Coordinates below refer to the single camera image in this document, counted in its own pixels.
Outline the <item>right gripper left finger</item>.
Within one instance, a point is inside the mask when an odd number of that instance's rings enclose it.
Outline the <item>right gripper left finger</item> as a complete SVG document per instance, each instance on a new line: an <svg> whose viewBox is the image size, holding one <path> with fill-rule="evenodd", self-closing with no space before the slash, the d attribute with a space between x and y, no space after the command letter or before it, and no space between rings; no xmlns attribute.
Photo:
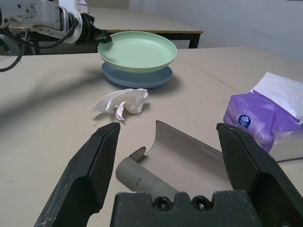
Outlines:
<svg viewBox="0 0 303 227"><path fill-rule="evenodd" d="M98 128L71 158L36 227L85 227L99 213L111 180L120 123Z"/></svg>

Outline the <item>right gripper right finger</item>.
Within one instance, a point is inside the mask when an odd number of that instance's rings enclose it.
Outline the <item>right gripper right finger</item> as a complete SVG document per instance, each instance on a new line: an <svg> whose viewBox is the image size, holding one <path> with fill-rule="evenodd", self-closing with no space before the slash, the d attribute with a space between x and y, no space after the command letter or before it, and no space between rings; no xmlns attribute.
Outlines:
<svg viewBox="0 0 303 227"><path fill-rule="evenodd" d="M235 190L245 191L265 227L301 227L303 198L279 164L246 131L216 126L225 169Z"/></svg>

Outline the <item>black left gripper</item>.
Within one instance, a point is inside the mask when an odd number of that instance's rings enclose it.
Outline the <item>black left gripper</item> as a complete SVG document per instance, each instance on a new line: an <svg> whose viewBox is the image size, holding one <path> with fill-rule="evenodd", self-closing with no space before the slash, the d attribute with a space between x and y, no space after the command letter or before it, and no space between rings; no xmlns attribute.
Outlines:
<svg viewBox="0 0 303 227"><path fill-rule="evenodd" d="M107 44L112 42L112 38L107 30L94 28L94 17L87 14L81 13L82 18L82 31L79 39L77 40L77 45L95 45L95 44Z"/></svg>

